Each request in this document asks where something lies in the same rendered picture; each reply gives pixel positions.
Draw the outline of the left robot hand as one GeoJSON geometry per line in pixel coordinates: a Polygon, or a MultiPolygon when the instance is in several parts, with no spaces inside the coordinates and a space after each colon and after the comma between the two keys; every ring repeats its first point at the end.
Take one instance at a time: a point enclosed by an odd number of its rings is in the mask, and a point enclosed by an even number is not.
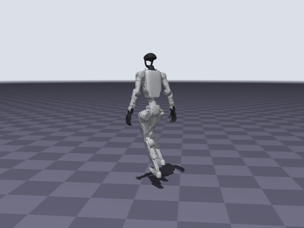
{"type": "Polygon", "coordinates": [[[128,125],[132,125],[131,124],[131,114],[133,114],[133,108],[131,108],[131,110],[130,110],[130,112],[129,111],[127,111],[128,112],[128,114],[127,114],[127,116],[126,116],[126,123],[128,124],[128,125]]]}

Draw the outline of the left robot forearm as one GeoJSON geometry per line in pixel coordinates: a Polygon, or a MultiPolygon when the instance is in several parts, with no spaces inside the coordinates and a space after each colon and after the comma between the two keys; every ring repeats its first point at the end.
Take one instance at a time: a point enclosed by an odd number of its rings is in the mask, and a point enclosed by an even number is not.
{"type": "Polygon", "coordinates": [[[128,107],[128,111],[130,112],[131,108],[135,108],[135,105],[136,105],[136,101],[138,99],[137,96],[135,96],[135,93],[136,93],[136,89],[133,90],[132,92],[132,97],[131,97],[131,101],[130,101],[130,104],[129,104],[129,107],[128,107]]]}

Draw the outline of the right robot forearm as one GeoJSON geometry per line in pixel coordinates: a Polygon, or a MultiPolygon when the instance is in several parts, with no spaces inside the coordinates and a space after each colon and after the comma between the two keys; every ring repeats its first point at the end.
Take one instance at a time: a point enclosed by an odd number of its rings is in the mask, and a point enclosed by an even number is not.
{"type": "MultiPolygon", "coordinates": [[[[167,95],[167,99],[168,99],[168,104],[169,104],[169,108],[170,109],[172,109],[172,107],[173,107],[173,105],[174,105],[174,101],[173,101],[173,95],[172,95],[172,92],[169,94],[169,95],[167,95]]],[[[175,105],[174,105],[175,106],[175,105]]]]}

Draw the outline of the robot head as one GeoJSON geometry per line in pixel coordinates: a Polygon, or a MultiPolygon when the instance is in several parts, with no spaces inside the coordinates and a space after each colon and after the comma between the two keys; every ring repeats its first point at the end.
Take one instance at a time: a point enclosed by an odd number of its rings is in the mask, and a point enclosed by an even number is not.
{"type": "Polygon", "coordinates": [[[157,58],[156,55],[153,54],[153,53],[148,53],[148,54],[146,54],[146,55],[144,56],[145,66],[148,68],[148,70],[156,70],[156,69],[154,68],[154,66],[152,66],[153,61],[154,61],[156,58],[157,58]],[[148,66],[148,65],[146,64],[146,61],[150,61],[150,62],[151,62],[151,65],[148,66]]]}

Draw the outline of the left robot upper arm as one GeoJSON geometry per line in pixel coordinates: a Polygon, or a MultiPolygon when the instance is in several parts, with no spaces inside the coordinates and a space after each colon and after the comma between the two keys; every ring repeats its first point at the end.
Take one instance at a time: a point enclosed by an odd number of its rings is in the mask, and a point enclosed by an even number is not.
{"type": "Polygon", "coordinates": [[[142,78],[144,78],[144,76],[145,76],[145,71],[137,72],[136,75],[135,75],[135,77],[136,77],[136,80],[135,80],[136,93],[135,93],[135,95],[136,96],[139,96],[141,94],[140,88],[141,88],[141,85],[142,85],[142,78]]]}

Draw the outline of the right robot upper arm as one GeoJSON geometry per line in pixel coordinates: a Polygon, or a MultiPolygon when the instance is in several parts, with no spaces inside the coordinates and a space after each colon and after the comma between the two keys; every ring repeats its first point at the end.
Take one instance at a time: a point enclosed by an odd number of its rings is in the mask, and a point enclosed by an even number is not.
{"type": "Polygon", "coordinates": [[[171,93],[171,89],[169,87],[169,83],[167,81],[167,78],[166,78],[166,74],[161,72],[161,83],[162,85],[164,86],[165,90],[164,90],[164,94],[165,95],[169,95],[171,93]]]}

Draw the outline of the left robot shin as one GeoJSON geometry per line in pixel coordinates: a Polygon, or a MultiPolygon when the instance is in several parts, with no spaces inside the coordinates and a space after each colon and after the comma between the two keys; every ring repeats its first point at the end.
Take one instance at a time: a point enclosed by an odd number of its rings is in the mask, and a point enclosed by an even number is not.
{"type": "Polygon", "coordinates": [[[155,148],[154,147],[150,148],[149,143],[148,143],[147,140],[144,141],[144,145],[145,145],[145,149],[146,149],[146,152],[148,154],[148,157],[149,157],[150,161],[152,162],[154,170],[156,172],[157,172],[157,169],[158,169],[158,171],[160,171],[159,167],[158,167],[158,163],[157,163],[157,156],[156,156],[155,148]]]}

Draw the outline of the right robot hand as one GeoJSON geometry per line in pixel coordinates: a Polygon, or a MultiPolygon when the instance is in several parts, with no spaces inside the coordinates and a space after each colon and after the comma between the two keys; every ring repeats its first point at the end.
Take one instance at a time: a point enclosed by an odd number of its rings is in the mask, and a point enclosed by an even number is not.
{"type": "MultiPolygon", "coordinates": [[[[172,122],[175,122],[176,121],[176,113],[175,113],[175,106],[173,105],[173,107],[172,107],[172,109],[170,109],[170,111],[171,111],[171,114],[170,114],[170,116],[171,116],[171,120],[170,120],[170,122],[172,121],[172,122]]],[[[169,116],[169,118],[170,118],[170,116],[169,116]]],[[[172,123],[171,122],[171,123],[172,123]]]]}

